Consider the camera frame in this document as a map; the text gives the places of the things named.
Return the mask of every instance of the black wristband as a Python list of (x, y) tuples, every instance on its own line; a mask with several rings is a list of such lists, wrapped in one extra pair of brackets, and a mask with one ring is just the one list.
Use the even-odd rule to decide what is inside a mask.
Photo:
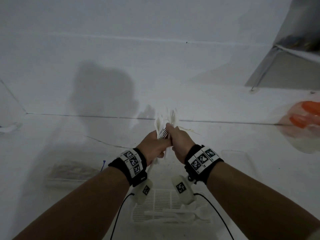
[(207, 184), (210, 172), (218, 162), (223, 160), (211, 148), (194, 145), (185, 158), (185, 169), (195, 180)]
[(139, 149), (133, 148), (123, 152), (108, 164), (124, 173), (130, 185), (134, 187), (147, 179), (147, 161)]

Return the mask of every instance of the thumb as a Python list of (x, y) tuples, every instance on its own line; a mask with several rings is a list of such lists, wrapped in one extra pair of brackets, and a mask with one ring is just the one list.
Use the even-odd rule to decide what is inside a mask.
[(177, 130), (170, 123), (167, 123), (165, 125), (165, 128), (167, 132), (169, 132), (172, 138), (175, 138), (177, 136), (177, 133), (178, 133)]
[(167, 147), (172, 146), (170, 139), (158, 139), (158, 148), (164, 151)]

